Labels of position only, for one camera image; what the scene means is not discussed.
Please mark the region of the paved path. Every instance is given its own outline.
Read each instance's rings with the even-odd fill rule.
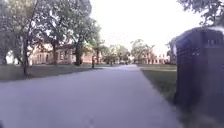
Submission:
[[[134,66],[0,84],[4,128],[179,128]]]

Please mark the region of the sky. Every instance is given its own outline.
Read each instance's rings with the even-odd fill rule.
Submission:
[[[91,0],[91,17],[102,30],[107,45],[143,39],[149,45],[164,46],[173,37],[199,26],[201,18],[184,12],[177,0]]]

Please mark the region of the green grass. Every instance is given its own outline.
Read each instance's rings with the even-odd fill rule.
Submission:
[[[138,65],[143,74],[152,82],[164,97],[172,103],[176,89],[176,66]],[[179,120],[185,128],[223,128],[215,120],[190,113],[179,113]]]
[[[172,102],[176,89],[176,66],[170,65],[138,65],[143,74],[164,97]]]
[[[85,66],[75,67],[74,65],[31,66],[28,68],[29,77],[25,78],[22,73],[22,68],[19,66],[13,66],[13,65],[0,66],[0,82],[38,78],[38,77],[57,76],[61,74],[70,74],[74,72],[83,72],[89,70],[92,70],[91,67],[85,67]]]

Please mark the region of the tree trunk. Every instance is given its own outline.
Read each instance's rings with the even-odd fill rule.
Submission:
[[[82,49],[83,49],[83,46],[82,46],[82,42],[84,41],[84,37],[81,36],[75,46],[75,56],[76,56],[76,62],[75,62],[75,65],[76,66],[80,66],[82,64]]]
[[[99,51],[99,49],[97,49],[97,51],[96,51],[96,64],[97,65],[99,65],[99,63],[100,63],[100,60],[99,60],[99,54],[100,54],[100,51]]]
[[[77,45],[76,45],[75,56],[76,56],[75,65],[80,66],[81,65],[81,56],[82,56],[80,43],[77,43]]]
[[[51,44],[53,47],[53,64],[57,65],[57,53],[56,53],[56,44],[52,43]]]
[[[23,67],[23,75],[24,76],[27,76],[28,75],[27,74],[27,60],[28,60],[28,56],[27,56],[27,45],[28,45],[28,39],[23,44],[23,63],[22,63],[22,67]]]

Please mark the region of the building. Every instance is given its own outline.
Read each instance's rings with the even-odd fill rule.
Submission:
[[[82,56],[83,63],[92,63],[93,52],[84,53]],[[75,46],[73,44],[66,44],[56,47],[56,62],[57,64],[74,64]],[[99,61],[102,62],[102,56],[100,54]],[[37,45],[34,47],[33,53],[29,60],[31,65],[38,64],[53,64],[53,49],[51,45]]]
[[[149,52],[148,56],[145,56],[147,64],[165,64],[170,61],[167,55],[168,48],[164,45],[153,47],[153,51]]]

